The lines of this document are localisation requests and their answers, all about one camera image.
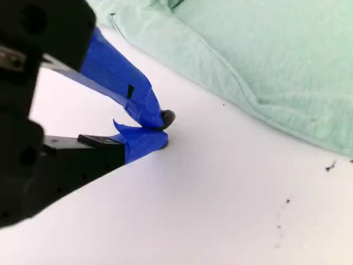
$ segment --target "blue painter's tape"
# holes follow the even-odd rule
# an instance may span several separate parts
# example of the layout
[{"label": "blue painter's tape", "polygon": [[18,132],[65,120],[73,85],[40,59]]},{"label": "blue painter's tape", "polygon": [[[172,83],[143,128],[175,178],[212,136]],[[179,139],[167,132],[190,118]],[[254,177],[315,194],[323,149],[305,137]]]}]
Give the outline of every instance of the blue painter's tape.
[{"label": "blue painter's tape", "polygon": [[164,125],[149,80],[102,36],[98,28],[94,31],[80,73],[59,73],[112,98],[142,127],[160,128]]},{"label": "blue painter's tape", "polygon": [[110,138],[125,144],[125,161],[127,164],[151,152],[160,150],[168,142],[168,135],[163,131],[129,127],[115,121],[114,125],[120,134]]}]

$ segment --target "white surface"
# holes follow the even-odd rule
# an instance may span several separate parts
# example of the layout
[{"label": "white surface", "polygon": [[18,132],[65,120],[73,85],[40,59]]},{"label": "white surface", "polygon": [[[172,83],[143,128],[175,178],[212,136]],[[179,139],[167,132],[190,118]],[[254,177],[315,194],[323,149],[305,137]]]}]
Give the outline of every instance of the white surface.
[{"label": "white surface", "polygon": [[[264,125],[104,33],[176,112],[169,147],[1,230],[0,264],[353,263],[348,158]],[[109,98],[49,70],[32,117],[61,136],[112,135],[112,118],[134,124]]]}]

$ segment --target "blue tape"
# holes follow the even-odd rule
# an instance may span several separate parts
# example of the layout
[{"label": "blue tape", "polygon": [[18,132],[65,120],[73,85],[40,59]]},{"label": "blue tape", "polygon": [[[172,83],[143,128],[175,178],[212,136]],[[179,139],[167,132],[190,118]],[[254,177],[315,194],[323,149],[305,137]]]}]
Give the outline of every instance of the blue tape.
[{"label": "blue tape", "polygon": [[126,163],[160,150],[167,144],[166,133],[151,129],[162,127],[164,121],[150,82],[104,39],[98,28],[92,36],[81,71],[58,72],[112,98],[142,125],[142,128],[134,128],[114,121],[120,134],[110,138],[125,145]]},{"label": "blue tape", "polygon": [[164,125],[149,80],[102,36],[98,28],[94,31],[80,73],[58,72],[112,98],[142,127],[160,128]]},{"label": "blue tape", "polygon": [[168,135],[163,131],[129,127],[115,121],[114,125],[120,134],[110,138],[125,145],[126,164],[160,150],[168,142]]}]

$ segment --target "dark debris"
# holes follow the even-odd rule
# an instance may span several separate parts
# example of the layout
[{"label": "dark debris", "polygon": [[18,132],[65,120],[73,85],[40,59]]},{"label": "dark debris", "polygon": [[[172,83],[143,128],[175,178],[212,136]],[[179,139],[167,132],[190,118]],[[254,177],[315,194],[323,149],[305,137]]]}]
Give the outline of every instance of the dark debris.
[{"label": "dark debris", "polygon": [[330,171],[331,171],[331,169],[335,168],[336,164],[337,164],[337,161],[334,161],[334,162],[333,162],[333,164],[332,164],[331,166],[329,166],[329,167],[326,167],[326,168],[325,168],[325,169],[326,169],[326,171],[327,171],[327,172],[330,172]]}]

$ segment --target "green cloth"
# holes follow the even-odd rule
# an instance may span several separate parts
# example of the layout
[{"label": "green cloth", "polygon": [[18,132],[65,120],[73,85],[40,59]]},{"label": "green cloth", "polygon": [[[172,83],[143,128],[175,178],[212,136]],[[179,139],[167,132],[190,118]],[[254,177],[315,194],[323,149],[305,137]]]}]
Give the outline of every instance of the green cloth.
[{"label": "green cloth", "polygon": [[353,156],[351,0],[88,2],[99,21],[209,91]]}]

